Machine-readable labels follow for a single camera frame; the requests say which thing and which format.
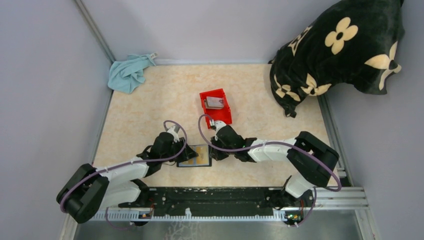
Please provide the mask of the gold card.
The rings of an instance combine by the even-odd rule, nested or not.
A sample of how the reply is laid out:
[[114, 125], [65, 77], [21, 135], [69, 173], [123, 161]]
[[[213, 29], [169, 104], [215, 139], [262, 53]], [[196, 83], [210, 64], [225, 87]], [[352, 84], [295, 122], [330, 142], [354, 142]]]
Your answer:
[[179, 164], [180, 167], [206, 167], [210, 165], [209, 150], [205, 145], [191, 146], [197, 156]]

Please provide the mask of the black leather card holder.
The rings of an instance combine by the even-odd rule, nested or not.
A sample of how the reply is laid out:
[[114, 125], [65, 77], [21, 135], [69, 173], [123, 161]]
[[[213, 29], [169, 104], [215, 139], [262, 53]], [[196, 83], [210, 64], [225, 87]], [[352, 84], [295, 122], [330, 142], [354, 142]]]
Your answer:
[[186, 161], [178, 162], [178, 168], [197, 168], [197, 167], [211, 167], [212, 157], [210, 156], [210, 146], [204, 145], [189, 145], [191, 150], [185, 150], [182, 153], [183, 158], [189, 157]]

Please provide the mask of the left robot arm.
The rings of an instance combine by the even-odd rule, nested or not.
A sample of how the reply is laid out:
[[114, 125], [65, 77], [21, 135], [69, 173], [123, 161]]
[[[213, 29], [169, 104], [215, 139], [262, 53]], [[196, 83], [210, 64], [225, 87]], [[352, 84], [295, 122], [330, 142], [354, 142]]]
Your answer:
[[142, 179], [158, 172], [165, 162], [182, 163], [196, 157], [198, 153], [185, 138], [161, 132], [152, 145], [127, 162], [104, 168], [81, 165], [56, 201], [79, 224], [110, 207], [152, 209], [154, 200]]

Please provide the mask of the red plastic bin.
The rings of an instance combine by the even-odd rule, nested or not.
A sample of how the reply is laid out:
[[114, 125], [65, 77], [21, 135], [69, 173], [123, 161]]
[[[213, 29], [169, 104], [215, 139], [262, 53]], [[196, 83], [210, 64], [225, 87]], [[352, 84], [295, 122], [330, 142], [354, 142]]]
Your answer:
[[[206, 97], [208, 96], [223, 98], [224, 108], [223, 109], [206, 109], [204, 101], [206, 100]], [[204, 114], [209, 115], [215, 121], [217, 120], [223, 121], [227, 125], [231, 125], [233, 123], [231, 108], [228, 104], [226, 94], [222, 88], [201, 92], [199, 93], [199, 97], [200, 97], [201, 107], [203, 109]]]

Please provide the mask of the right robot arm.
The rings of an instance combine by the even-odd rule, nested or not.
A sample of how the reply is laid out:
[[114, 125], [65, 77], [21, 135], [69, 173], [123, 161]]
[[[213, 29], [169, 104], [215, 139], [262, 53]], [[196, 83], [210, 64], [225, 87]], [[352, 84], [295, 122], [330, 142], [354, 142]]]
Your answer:
[[281, 199], [287, 206], [295, 206], [302, 195], [313, 187], [328, 185], [340, 155], [333, 148], [308, 131], [284, 140], [244, 138], [222, 121], [212, 127], [211, 157], [217, 161], [233, 155], [245, 163], [289, 162], [296, 174], [289, 177], [282, 189]]

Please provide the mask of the silver VIP card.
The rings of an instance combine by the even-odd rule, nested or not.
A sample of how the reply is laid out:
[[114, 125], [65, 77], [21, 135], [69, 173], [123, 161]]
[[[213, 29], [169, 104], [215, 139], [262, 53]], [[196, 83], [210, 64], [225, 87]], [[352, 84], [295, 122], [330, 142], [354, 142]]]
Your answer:
[[222, 109], [224, 108], [224, 100], [222, 97], [207, 96], [205, 99], [205, 105], [209, 109]]

